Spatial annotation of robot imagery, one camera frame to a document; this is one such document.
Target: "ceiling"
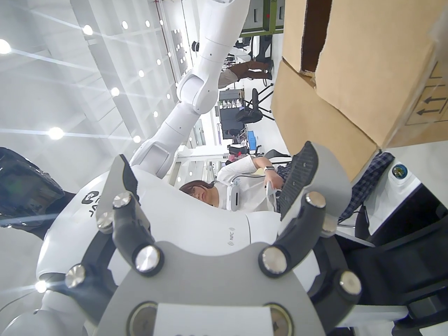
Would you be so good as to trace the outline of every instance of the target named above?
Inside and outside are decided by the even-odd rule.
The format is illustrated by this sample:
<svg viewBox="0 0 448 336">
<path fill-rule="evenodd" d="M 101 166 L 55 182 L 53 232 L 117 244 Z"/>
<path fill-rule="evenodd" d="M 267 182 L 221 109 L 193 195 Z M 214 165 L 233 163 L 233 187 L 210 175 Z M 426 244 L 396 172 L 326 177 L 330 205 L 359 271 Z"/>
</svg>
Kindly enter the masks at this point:
<svg viewBox="0 0 448 336">
<path fill-rule="evenodd" d="M 186 52 L 160 0 L 0 0 L 0 16 L 0 144 L 67 191 L 130 158 L 178 101 Z"/>
</svg>

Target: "hair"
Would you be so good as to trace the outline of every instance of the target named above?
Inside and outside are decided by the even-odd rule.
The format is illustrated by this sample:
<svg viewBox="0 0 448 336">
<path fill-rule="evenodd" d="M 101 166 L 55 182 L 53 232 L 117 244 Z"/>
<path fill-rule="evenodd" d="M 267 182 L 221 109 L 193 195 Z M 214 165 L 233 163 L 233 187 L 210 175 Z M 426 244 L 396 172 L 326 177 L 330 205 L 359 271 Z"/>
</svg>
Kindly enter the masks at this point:
<svg viewBox="0 0 448 336">
<path fill-rule="evenodd" d="M 184 184 L 184 186 L 181 186 L 179 190 L 185 192 L 187 195 L 191 195 L 193 193 L 193 187 L 205 187 L 206 189 L 211 189 L 214 184 L 214 182 L 207 183 L 205 181 L 196 180 Z"/>
</svg>

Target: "woman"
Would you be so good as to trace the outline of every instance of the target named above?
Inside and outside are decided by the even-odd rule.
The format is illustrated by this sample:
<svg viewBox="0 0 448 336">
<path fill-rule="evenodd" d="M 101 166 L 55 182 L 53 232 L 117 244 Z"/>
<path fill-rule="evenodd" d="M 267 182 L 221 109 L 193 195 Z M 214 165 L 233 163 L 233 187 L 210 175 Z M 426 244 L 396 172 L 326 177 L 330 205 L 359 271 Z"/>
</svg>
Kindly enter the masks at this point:
<svg viewBox="0 0 448 336">
<path fill-rule="evenodd" d="M 255 176 L 257 169 L 264 170 L 264 176 Z M 240 211 L 275 210 L 266 198 L 264 187 L 270 182 L 275 189 L 281 189 L 283 178 L 277 174 L 272 163 L 264 156 L 252 158 L 251 155 L 224 166 L 216 181 L 192 181 L 180 188 L 182 192 L 195 197 L 215 208 L 226 208 L 227 186 L 237 185 L 240 188 Z"/>
</svg>

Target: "white label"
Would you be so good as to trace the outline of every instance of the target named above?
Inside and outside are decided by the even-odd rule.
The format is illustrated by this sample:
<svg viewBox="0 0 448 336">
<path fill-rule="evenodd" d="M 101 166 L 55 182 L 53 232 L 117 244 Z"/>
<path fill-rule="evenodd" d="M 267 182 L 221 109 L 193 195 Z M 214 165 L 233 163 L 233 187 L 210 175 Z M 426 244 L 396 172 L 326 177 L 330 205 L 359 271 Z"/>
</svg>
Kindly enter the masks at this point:
<svg viewBox="0 0 448 336">
<path fill-rule="evenodd" d="M 154 336 L 273 336 L 267 307 L 159 304 Z"/>
</svg>

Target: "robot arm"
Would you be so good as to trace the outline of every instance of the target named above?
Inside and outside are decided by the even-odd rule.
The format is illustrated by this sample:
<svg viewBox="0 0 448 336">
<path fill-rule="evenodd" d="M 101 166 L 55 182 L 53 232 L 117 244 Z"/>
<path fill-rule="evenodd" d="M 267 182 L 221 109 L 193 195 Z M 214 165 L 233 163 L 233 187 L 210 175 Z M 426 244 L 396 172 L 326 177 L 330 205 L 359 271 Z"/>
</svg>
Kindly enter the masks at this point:
<svg viewBox="0 0 448 336">
<path fill-rule="evenodd" d="M 200 50 L 193 69 L 177 88 L 179 104 L 156 134 L 145 141 L 130 165 L 163 178 L 174 153 L 188 137 L 201 114 L 218 99 L 218 79 L 225 58 L 241 34 L 250 0 L 207 0 L 201 18 Z"/>
</svg>

